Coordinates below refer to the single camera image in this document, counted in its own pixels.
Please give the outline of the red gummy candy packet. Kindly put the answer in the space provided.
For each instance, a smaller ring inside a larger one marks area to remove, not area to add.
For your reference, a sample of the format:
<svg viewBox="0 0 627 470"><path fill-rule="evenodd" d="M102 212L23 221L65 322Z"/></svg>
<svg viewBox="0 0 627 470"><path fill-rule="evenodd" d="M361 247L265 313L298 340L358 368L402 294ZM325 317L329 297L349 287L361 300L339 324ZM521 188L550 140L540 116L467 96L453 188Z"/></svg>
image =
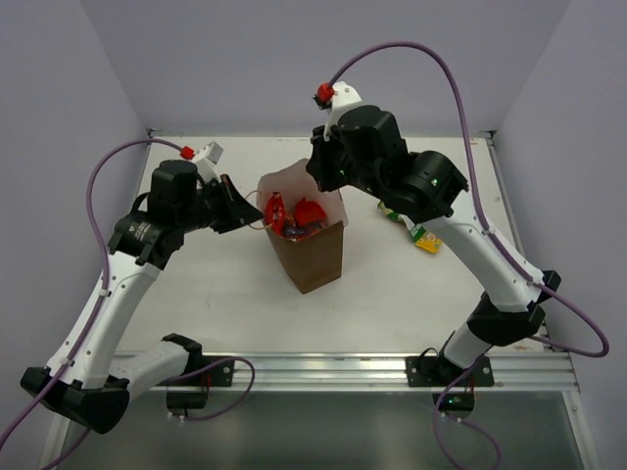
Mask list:
<svg viewBox="0 0 627 470"><path fill-rule="evenodd" d="M322 206L306 198L296 204L292 216L297 240L314 235L327 226L327 215Z"/></svg>

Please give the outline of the brown paper bag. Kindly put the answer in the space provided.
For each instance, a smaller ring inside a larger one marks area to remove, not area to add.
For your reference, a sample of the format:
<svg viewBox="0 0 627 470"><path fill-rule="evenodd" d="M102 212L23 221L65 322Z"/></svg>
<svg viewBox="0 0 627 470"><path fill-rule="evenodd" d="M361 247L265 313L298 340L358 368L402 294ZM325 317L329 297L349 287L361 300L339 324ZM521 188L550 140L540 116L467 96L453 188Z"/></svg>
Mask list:
<svg viewBox="0 0 627 470"><path fill-rule="evenodd" d="M264 215L265 204L273 192L279 192L287 212L281 236L265 226L274 252L288 278L302 294L307 294L342 275L344 228L348 225L341 193L320 192L314 179L307 173L306 159L261 177L255 196L255 206ZM297 240L294 235L293 210L303 198L319 203L327 215L327 226L307 238Z"/></svg>

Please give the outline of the green snack packet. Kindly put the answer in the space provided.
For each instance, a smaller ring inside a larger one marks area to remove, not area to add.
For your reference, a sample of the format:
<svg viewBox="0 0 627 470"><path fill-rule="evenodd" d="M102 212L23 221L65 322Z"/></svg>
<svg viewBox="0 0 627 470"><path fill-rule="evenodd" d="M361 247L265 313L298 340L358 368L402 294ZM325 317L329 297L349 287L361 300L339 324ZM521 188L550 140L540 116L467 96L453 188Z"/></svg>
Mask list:
<svg viewBox="0 0 627 470"><path fill-rule="evenodd" d="M379 211L387 217L389 220L392 220L397 223L403 224L403 226L408 230L412 231L416 227L416 223L413 222L408 216L404 214L400 214L398 212L392 211L387 208L382 201L377 204L377 208Z"/></svg>

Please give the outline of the large red snack packet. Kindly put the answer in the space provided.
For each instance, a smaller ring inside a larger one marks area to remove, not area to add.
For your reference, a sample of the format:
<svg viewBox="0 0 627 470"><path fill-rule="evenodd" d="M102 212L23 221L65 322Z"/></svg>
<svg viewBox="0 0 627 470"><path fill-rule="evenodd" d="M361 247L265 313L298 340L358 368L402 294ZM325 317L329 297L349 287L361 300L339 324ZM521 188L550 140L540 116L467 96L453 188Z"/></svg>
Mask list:
<svg viewBox="0 0 627 470"><path fill-rule="evenodd" d="M265 226L281 236L287 220L283 198L279 192L273 192L265 204Z"/></svg>

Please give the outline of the yellow candy packet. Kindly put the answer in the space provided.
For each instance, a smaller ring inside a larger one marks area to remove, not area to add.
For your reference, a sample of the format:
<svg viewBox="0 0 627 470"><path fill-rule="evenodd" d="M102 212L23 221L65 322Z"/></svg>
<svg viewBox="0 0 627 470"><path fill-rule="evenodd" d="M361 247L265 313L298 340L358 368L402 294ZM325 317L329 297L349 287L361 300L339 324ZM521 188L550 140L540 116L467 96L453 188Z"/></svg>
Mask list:
<svg viewBox="0 0 627 470"><path fill-rule="evenodd" d="M429 254L438 254L442 247L442 240L426 230L422 225L415 225L410 230L410 236L415 246Z"/></svg>

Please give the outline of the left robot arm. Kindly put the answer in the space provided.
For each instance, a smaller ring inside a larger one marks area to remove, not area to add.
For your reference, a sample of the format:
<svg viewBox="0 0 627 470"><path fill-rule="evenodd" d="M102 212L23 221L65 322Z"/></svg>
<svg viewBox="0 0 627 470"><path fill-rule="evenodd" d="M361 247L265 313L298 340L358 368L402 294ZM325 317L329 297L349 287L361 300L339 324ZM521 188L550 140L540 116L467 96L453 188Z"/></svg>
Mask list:
<svg viewBox="0 0 627 470"><path fill-rule="evenodd" d="M161 162L149 191L116 224L102 281L77 323L45 366L26 370L23 389L49 410L106 434L151 388L204 376L209 362L201 344L179 334L131 358L117 360L115 353L133 313L188 233L210 228L222 234L262 217L230 177L210 165Z"/></svg>

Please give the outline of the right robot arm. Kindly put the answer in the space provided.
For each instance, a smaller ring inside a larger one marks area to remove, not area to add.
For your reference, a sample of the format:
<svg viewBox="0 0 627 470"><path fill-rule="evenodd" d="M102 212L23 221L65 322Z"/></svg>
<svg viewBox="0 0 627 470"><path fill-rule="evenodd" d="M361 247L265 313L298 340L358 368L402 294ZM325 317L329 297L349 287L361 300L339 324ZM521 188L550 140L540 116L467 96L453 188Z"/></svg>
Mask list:
<svg viewBox="0 0 627 470"><path fill-rule="evenodd" d="M561 278L529 263L496 229L481 225L467 179L445 155L409 151L395 117L372 105L329 111L313 130L307 171L322 192L345 186L378 199L442 239L484 289L441 361L467 369L492 347L535 335L541 307Z"/></svg>

